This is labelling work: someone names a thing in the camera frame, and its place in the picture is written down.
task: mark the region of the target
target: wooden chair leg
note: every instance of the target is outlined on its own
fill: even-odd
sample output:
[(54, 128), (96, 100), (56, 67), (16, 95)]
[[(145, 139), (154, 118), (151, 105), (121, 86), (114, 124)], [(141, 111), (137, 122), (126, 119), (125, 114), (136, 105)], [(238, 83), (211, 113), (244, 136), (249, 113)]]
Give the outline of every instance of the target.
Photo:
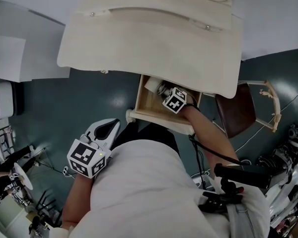
[(260, 124), (262, 124), (262, 125), (264, 125), (264, 126), (270, 128), (271, 130), (274, 129), (274, 127), (273, 127), (270, 123), (268, 123), (268, 122), (265, 122), (265, 121), (263, 121), (263, 120), (261, 120), (261, 119), (259, 119), (259, 118), (256, 118), (256, 121), (257, 121), (258, 123), (260, 123)]
[(217, 128), (219, 128), (224, 134), (226, 134), (225, 130), (224, 130), (221, 126), (219, 126), (214, 120), (212, 121), (212, 123), (213, 123)]
[(213, 93), (203, 93), (203, 94), (206, 95), (206, 96), (210, 96), (210, 97), (215, 98), (215, 94), (213, 94)]

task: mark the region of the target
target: black cable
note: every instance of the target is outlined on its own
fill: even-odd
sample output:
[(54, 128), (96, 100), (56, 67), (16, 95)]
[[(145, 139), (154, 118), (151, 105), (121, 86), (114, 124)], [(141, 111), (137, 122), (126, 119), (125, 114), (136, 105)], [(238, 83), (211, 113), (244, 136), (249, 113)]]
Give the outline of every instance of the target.
[(54, 170), (54, 171), (56, 171), (56, 172), (59, 172), (59, 173), (63, 174), (63, 172), (58, 171), (58, 170), (56, 170), (55, 168), (52, 168), (52, 167), (50, 167), (50, 166), (48, 166), (48, 165), (45, 165), (45, 164), (43, 164), (42, 162), (38, 162), (38, 161), (37, 161), (37, 163), (39, 163), (40, 165), (43, 165), (43, 166), (45, 166), (45, 167), (48, 167), (48, 168), (50, 168), (50, 169), (52, 169), (52, 170)]
[(199, 154), (201, 156), (201, 159), (202, 159), (202, 170), (203, 170), (203, 174), (205, 175), (204, 156), (203, 156), (203, 153), (200, 150), (198, 152), (199, 152)]
[[(202, 170), (203, 170), (203, 175), (205, 175), (205, 168), (204, 168), (204, 157), (203, 157), (203, 154), (202, 154), (202, 152), (201, 151), (199, 151), (198, 150), (198, 153), (200, 154), (200, 156), (201, 156), (201, 159), (202, 159)], [(205, 183), (205, 180), (203, 179), (203, 177), (201, 177), (202, 178), (202, 187), (203, 187), (203, 189), (205, 189), (206, 190), (206, 183)]]
[(54, 171), (56, 171), (56, 172), (58, 172), (58, 173), (63, 174), (63, 172), (58, 171), (58, 170), (56, 170), (55, 168), (52, 168), (52, 167), (50, 167), (50, 166), (48, 166), (48, 165), (45, 165), (45, 164), (43, 164), (43, 163), (41, 163), (41, 162), (38, 162), (38, 161), (37, 161), (37, 163), (39, 163), (40, 165), (43, 165), (43, 166), (45, 166), (45, 167), (48, 167), (48, 168), (50, 168), (50, 169), (52, 169), (52, 170), (54, 170)]
[(195, 152), (196, 152), (196, 157), (197, 157), (197, 162), (198, 162), (198, 166), (199, 166), (199, 171), (200, 171), (200, 177), (201, 177), (202, 187), (203, 187), (203, 189), (206, 189), (206, 187), (205, 187), (205, 182), (204, 182), (203, 177), (202, 177), (202, 169), (201, 169), (201, 163), (200, 163), (200, 158), (199, 158), (199, 153), (198, 153), (199, 150), (198, 150), (197, 145), (194, 145), (194, 144), (193, 144), (193, 146), (194, 146), (194, 148), (195, 148)]
[(197, 105), (191, 104), (191, 103), (187, 103), (184, 105), (185, 107), (194, 107), (197, 111), (200, 111), (200, 109), (198, 108)]
[(196, 149), (196, 151), (198, 150), (198, 147), (197, 147), (197, 146), (200, 146), (202, 149), (204, 149), (204, 150), (206, 150), (206, 151), (208, 151), (208, 152), (214, 154), (215, 156), (218, 156), (218, 157), (221, 158), (221, 159), (224, 159), (224, 160), (226, 160), (226, 161), (229, 161), (229, 162), (231, 162), (231, 163), (234, 163), (234, 164), (237, 164), (237, 165), (241, 165), (241, 166), (242, 166), (242, 165), (248, 165), (248, 164), (245, 163), (245, 162), (238, 161), (238, 160), (236, 160), (236, 159), (233, 159), (233, 158), (231, 158), (231, 157), (222, 155), (222, 154), (220, 154), (220, 153), (217, 153), (217, 152), (211, 150), (210, 148), (208, 148), (208, 147), (204, 146), (203, 144), (201, 144), (199, 141), (195, 140), (195, 139), (194, 139), (194, 135), (193, 135), (193, 136), (192, 136), (192, 135), (189, 135), (189, 139), (190, 139), (190, 141), (192, 142), (192, 144), (193, 144), (194, 148)]

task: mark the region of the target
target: black wire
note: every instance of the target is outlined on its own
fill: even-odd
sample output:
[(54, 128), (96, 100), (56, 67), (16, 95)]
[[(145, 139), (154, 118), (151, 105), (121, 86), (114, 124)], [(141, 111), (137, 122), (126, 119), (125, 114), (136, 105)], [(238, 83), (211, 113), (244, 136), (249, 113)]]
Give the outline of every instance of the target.
[(46, 167), (48, 167), (48, 168), (50, 168), (50, 169), (52, 169), (52, 170), (54, 170), (54, 171), (56, 171), (56, 172), (58, 172), (58, 173), (61, 173), (61, 174), (63, 174), (63, 172), (61, 172), (61, 171), (58, 171), (58, 170), (56, 170), (55, 168), (51, 168), (50, 166), (48, 166), (48, 165), (45, 165), (45, 164), (43, 164), (43, 163), (41, 163), (41, 162), (38, 162), (38, 161), (37, 161), (37, 163), (39, 163), (40, 165), (46, 166)]
[[(201, 152), (201, 151), (199, 151), (198, 150), (198, 153), (200, 154), (200, 156), (201, 156), (201, 159), (202, 159), (202, 170), (203, 170), (203, 175), (205, 175), (205, 168), (204, 168), (204, 157), (203, 157), (203, 153)], [(204, 181), (204, 179), (203, 179), (203, 177), (201, 177), (202, 178), (202, 187), (203, 187), (203, 189), (205, 189), (206, 190), (206, 184), (205, 184), (205, 181)]]
[(205, 186), (205, 182), (204, 179), (202, 177), (202, 169), (201, 169), (201, 163), (200, 163), (200, 158), (199, 158), (199, 149), (196, 143), (192, 142), (193, 147), (195, 149), (196, 152), (196, 157), (197, 157), (197, 162), (198, 162), (198, 167), (199, 167), (199, 171), (200, 171), (200, 177), (201, 177), (201, 183), (202, 183), (202, 187), (204, 190), (206, 190), (206, 186)]
[(192, 142), (192, 144), (194, 145), (194, 148), (196, 149), (196, 151), (198, 150), (198, 147), (197, 147), (197, 146), (200, 146), (202, 149), (204, 149), (204, 150), (206, 150), (206, 151), (208, 151), (208, 152), (214, 154), (215, 156), (218, 156), (218, 157), (221, 158), (221, 159), (224, 159), (224, 160), (226, 160), (226, 161), (229, 161), (229, 162), (231, 162), (231, 163), (234, 163), (234, 164), (237, 164), (237, 165), (241, 165), (241, 166), (242, 166), (242, 165), (248, 165), (248, 163), (238, 161), (238, 160), (236, 160), (236, 159), (233, 159), (233, 158), (231, 158), (231, 157), (222, 155), (222, 154), (220, 154), (220, 153), (217, 153), (217, 152), (211, 150), (210, 148), (208, 148), (208, 147), (204, 146), (203, 144), (201, 144), (199, 141), (195, 140), (195, 139), (194, 139), (194, 136), (195, 136), (195, 135), (193, 135), (193, 136), (192, 136), (192, 135), (189, 135), (189, 139), (190, 139), (190, 141)]
[(58, 171), (58, 170), (56, 170), (55, 168), (52, 168), (52, 167), (50, 167), (50, 166), (48, 166), (48, 165), (45, 165), (45, 164), (43, 164), (42, 162), (38, 162), (38, 161), (37, 161), (37, 163), (39, 163), (40, 165), (46, 166), (46, 167), (48, 167), (48, 168), (50, 168), (50, 169), (52, 169), (52, 170), (54, 170), (54, 171), (56, 171), (56, 172), (58, 172), (58, 173), (63, 174), (63, 172)]

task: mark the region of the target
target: brown chair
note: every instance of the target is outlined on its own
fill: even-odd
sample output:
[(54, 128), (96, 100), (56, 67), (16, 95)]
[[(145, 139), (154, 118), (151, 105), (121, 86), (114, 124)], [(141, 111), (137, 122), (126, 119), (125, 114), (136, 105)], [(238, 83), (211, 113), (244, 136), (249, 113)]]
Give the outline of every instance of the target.
[[(256, 117), (254, 102), (249, 88), (250, 84), (264, 85), (269, 88), (267, 92), (261, 90), (260, 94), (266, 95), (274, 101), (274, 125)], [(273, 132), (277, 130), (277, 126), (281, 118), (280, 103), (277, 93), (268, 81), (239, 82), (237, 85), (236, 95), (232, 99), (225, 98), (218, 94), (204, 94), (215, 97), (224, 129), (218, 126), (214, 121), (213, 123), (226, 133), (228, 138), (235, 137), (247, 128), (251, 127), (255, 122), (270, 128)]]

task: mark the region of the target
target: person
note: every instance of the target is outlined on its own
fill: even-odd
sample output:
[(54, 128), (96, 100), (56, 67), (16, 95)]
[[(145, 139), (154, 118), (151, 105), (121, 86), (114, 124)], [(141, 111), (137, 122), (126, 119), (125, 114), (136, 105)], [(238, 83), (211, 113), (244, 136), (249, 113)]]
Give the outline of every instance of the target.
[[(9, 156), (9, 158), (0, 165), (0, 201), (3, 200), (6, 196), (11, 195), (13, 193), (13, 188), (5, 189), (8, 185), (12, 183), (9, 175), (11, 174), (11, 170), (14, 167), (14, 163), (18, 162), (25, 155), (33, 152), (35, 148), (32, 145), (26, 146), (21, 150), (13, 153)], [(30, 159), (27, 163), (24, 164), (22, 169), (27, 172), (34, 164), (34, 158)], [(21, 181), (17, 180), (16, 185), (23, 187)]]
[[(181, 113), (201, 144), (238, 159), (227, 137), (197, 109), (187, 106)], [(50, 237), (235, 237), (226, 214), (198, 208), (207, 198), (186, 173), (173, 134), (156, 124), (137, 129), (131, 122), (117, 137), (112, 161), (95, 180), (77, 174), (64, 206), (62, 228), (51, 231)], [(183, 154), (192, 152), (193, 148)], [(211, 171), (217, 163), (230, 164), (207, 151), (204, 155)], [(215, 177), (219, 186), (220, 180)], [(242, 186), (242, 204), (256, 217), (260, 237), (266, 238), (270, 218), (265, 196), (256, 187)]]

